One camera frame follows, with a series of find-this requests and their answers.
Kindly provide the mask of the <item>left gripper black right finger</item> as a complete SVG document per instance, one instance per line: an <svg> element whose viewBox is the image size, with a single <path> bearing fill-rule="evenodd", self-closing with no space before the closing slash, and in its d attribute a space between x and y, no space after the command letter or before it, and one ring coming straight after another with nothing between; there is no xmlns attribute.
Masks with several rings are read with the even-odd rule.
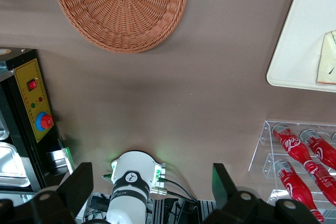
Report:
<svg viewBox="0 0 336 224"><path fill-rule="evenodd" d="M251 192L238 190L221 163L213 164L212 192L216 209L203 223L319 223L301 202L280 199L272 206Z"/></svg>

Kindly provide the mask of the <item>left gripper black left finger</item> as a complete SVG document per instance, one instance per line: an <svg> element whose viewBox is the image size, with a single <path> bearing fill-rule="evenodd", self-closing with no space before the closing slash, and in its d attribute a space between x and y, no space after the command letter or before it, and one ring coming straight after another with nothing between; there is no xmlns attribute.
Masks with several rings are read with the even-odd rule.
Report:
<svg viewBox="0 0 336 224"><path fill-rule="evenodd" d="M45 188L27 203L15 207L1 199L1 223L75 223L92 191L92 164L81 163L56 189Z"/></svg>

